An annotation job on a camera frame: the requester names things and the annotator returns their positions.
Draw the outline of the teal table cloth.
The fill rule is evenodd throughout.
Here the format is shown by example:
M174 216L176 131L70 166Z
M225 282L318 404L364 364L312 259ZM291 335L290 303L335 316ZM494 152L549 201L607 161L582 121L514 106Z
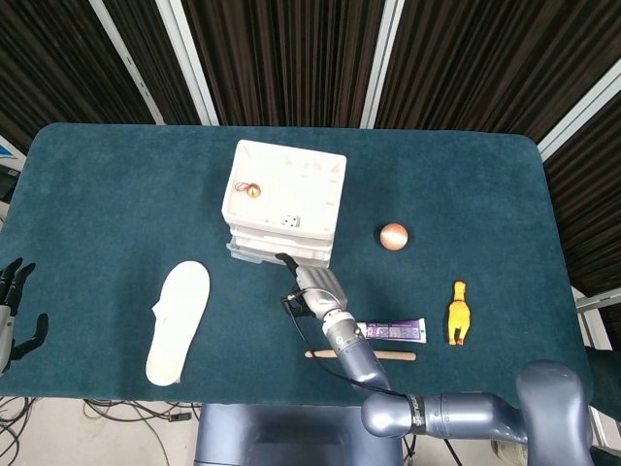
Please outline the teal table cloth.
M346 157L331 267L360 320L424 318L413 362L388 361L414 394L492 392L517 403L533 360L593 388L546 177L519 135L338 128L55 123L35 137L0 230L0 268L35 263L16 338L49 316L45 343L0 377L0 396L357 406L305 357L280 299L282 265L234 259L221 204L240 140ZM380 229L400 223L402 250ZM171 270L197 261L211 291L179 383L146 376L151 310ZM448 343L456 281L471 326Z

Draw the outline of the purple white toothpaste tube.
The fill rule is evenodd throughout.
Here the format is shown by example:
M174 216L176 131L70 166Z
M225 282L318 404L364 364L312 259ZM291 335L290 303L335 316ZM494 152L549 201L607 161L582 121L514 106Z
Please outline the purple white toothpaste tube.
M391 322L358 322L363 335L370 340L427 343L425 319L411 319Z

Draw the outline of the white plastic drawer organizer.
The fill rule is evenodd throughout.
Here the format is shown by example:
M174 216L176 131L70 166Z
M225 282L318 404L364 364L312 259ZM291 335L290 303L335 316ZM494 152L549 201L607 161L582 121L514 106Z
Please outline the white plastic drawer organizer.
M231 239L333 251L345 168L341 154L240 140L221 208ZM237 192L239 182L259 184L261 195ZM282 226L286 215L300 226Z

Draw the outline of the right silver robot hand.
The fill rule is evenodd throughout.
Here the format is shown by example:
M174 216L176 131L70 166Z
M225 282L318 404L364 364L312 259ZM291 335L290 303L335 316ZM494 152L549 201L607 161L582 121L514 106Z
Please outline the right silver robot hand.
M283 308L293 317L312 316L324 320L332 312L344 312L347 298L334 273L322 267L298 264L293 257L276 254L294 277L291 291L281 299Z

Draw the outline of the wooden drumstick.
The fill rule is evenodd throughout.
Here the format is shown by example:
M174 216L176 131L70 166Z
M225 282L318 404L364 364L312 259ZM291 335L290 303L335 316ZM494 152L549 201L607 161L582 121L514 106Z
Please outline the wooden drumstick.
M405 351L390 351L390 350L374 350L374 355L378 359L384 360L400 360L400 361L415 361L416 354L414 352ZM331 349L323 349L305 352L306 358L318 357L318 358L336 358L337 354Z

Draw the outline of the yellow rubber chicken toy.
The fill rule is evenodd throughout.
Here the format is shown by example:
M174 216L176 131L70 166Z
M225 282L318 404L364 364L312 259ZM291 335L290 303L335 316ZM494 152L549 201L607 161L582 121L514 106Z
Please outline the yellow rubber chicken toy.
M454 283L447 318L448 343L451 346L463 346L471 326L471 310L466 302L466 289L465 282Z

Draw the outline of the white frame post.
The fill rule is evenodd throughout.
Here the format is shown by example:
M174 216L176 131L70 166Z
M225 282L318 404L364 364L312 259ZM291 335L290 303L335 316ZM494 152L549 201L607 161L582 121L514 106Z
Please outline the white frame post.
M218 126L219 117L182 1L155 2L200 122L203 125Z
M405 0L384 0L359 127L373 129Z
M103 0L88 0L91 9L97 16L101 26L105 30L108 38L114 46L119 58L121 59L125 69L127 70L132 82L137 87L138 92L143 98L147 109L157 125L163 125L165 123L164 118L154 101L147 84L145 83L142 74L137 67L129 49L125 45L120 32L118 31L105 3Z
M621 57L538 143L541 161L556 153L579 129L621 92Z

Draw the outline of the blue-grey robot torso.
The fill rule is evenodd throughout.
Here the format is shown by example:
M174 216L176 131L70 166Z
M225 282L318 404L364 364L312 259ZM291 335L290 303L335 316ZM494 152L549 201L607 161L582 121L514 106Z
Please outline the blue-grey robot torso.
M359 407L205 404L193 465L403 466L403 451L371 435Z

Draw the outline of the blue white sign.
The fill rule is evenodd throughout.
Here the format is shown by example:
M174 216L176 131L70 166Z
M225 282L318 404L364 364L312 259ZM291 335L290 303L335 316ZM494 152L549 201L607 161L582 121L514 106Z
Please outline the blue white sign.
M26 155L4 136L0 135L0 165L21 172L25 160Z

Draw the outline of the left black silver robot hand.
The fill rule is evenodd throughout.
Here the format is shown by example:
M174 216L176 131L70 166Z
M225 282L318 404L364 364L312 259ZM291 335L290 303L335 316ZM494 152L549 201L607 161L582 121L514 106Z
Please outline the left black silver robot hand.
M0 270L0 377L11 368L14 361L39 348L49 332L49 316L38 315L33 336L17 345L14 338L18 307L27 278L36 268L35 263L22 265L18 257Z

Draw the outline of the white flat slipper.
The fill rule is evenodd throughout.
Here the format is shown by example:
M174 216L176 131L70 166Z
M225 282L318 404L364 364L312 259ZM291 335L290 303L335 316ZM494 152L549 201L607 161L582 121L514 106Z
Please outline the white flat slipper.
M179 383L190 345L207 308L211 291L208 269L183 261L166 277L158 301L146 376L156 386Z

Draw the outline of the copper coloured ball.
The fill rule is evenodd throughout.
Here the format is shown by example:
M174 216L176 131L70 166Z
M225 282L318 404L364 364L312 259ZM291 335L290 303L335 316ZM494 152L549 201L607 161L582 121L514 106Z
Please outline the copper coloured ball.
M409 233L400 223L388 223L380 229L379 240L387 250L402 250L409 241Z

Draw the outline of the aluminium frame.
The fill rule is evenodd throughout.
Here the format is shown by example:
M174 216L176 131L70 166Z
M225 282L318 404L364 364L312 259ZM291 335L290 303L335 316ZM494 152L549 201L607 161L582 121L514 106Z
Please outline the aluminium frame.
M621 304L621 287L591 297L572 287L572 295L584 344L597 350L612 350L600 310Z

